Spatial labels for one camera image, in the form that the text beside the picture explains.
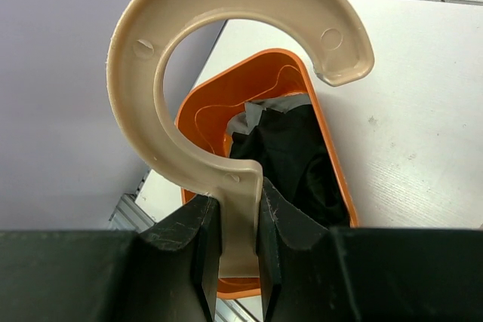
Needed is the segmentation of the wooden hanger of black skirt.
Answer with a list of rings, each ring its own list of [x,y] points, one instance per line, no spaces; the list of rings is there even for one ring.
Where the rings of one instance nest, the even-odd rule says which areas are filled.
[[[175,47],[200,27],[232,18],[267,23],[290,35],[309,55],[316,75],[334,87],[369,74],[374,52],[347,0],[132,0],[120,17],[106,60],[109,101],[119,127],[157,173],[220,202],[219,276],[254,278],[262,168],[188,141],[163,96]]]

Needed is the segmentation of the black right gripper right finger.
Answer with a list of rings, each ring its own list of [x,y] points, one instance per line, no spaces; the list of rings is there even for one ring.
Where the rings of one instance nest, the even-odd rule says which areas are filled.
[[[257,236],[266,321],[480,321],[482,233],[324,228],[263,183]]]

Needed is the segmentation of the grey pleated skirt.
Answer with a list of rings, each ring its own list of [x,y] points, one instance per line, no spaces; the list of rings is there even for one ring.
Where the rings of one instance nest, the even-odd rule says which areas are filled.
[[[299,106],[310,104],[311,100],[308,94],[292,94],[283,97],[248,101],[244,103],[245,110],[229,120],[226,126],[226,133],[230,136],[234,133],[248,135],[260,123],[264,112],[287,113]]]

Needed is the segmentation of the black pleated skirt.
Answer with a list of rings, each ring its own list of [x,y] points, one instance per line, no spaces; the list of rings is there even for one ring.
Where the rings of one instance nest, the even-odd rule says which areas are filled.
[[[350,224],[312,105],[287,113],[264,112],[250,134],[232,135],[229,156],[260,163],[282,197],[318,224]]]

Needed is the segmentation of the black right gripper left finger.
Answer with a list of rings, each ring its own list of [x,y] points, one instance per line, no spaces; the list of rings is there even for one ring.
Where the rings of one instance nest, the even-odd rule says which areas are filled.
[[[198,196],[144,232],[1,233],[3,321],[212,321],[220,205]]]

